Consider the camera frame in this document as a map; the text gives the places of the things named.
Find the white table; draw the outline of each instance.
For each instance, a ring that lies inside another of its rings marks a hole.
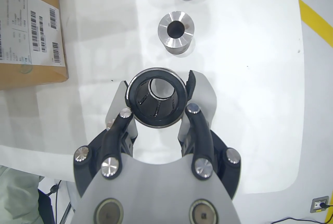
[[[303,132],[304,57],[298,0],[60,0],[70,78],[0,92],[0,164],[74,181],[72,155],[105,128],[119,81],[148,67],[187,79],[204,73],[217,94],[212,129],[242,156],[240,194],[286,189],[296,179]],[[168,12],[195,23],[184,55],[157,36]],[[180,123],[138,124],[134,157],[181,157]]]

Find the bore hole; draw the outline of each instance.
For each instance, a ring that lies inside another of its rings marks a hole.
[[[150,87],[152,94],[162,99],[170,97],[175,91],[173,86],[163,79],[153,79]]]
[[[185,27],[182,22],[173,21],[168,25],[166,31],[171,38],[177,39],[182,37],[185,32]]]

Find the cylindrical metal sleeve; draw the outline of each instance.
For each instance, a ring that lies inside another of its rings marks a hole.
[[[154,79],[161,79],[173,87],[168,97],[158,97],[151,89]],[[182,118],[187,103],[186,87],[182,79],[167,68],[149,68],[137,74],[126,91],[126,103],[142,124],[163,128]]]
[[[184,11],[173,11],[161,19],[157,33],[168,52],[182,54],[189,48],[193,39],[194,23]]]

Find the black cable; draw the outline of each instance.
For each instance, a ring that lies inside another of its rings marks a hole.
[[[288,220],[288,219],[295,220],[295,221],[304,221],[304,222],[312,222],[312,223],[319,223],[319,224],[328,224],[331,221],[332,218],[333,218],[333,214],[331,215],[330,219],[327,220],[326,222],[319,222],[319,221],[310,220],[310,219],[297,219],[297,218],[293,218],[293,217],[286,217],[286,218],[280,219],[278,221],[271,222],[270,224],[279,223],[279,222],[282,222],[282,221],[285,221],[285,220]]]
[[[320,206],[321,208],[323,208],[323,209],[327,209],[327,208],[329,208],[329,207],[333,207],[333,205],[327,205],[325,202],[321,202],[321,203],[319,204],[319,206]]]
[[[57,224],[57,203],[58,203],[58,190],[59,190],[59,185],[60,185],[61,180],[59,181],[59,183],[57,184],[57,191],[56,191],[56,224]]]

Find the power outlet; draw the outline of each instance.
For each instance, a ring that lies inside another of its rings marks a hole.
[[[316,212],[325,211],[326,209],[320,207],[320,203],[327,204],[328,203],[328,198],[329,198],[328,196],[314,198],[312,200],[310,212],[311,213],[316,213]]]

